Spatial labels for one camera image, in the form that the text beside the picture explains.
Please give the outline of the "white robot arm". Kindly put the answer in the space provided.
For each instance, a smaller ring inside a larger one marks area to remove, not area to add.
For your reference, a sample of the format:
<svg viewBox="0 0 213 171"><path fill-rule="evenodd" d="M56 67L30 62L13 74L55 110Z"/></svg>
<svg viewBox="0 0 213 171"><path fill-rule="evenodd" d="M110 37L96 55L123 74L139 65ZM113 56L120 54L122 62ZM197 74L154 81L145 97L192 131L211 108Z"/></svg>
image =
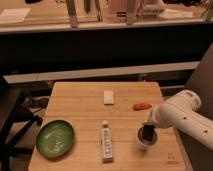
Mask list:
<svg viewBox="0 0 213 171"><path fill-rule="evenodd" d="M213 120L197 110L200 97L191 90L182 90L156 105L147 115L146 123L156 128L175 127L213 150Z"/></svg>

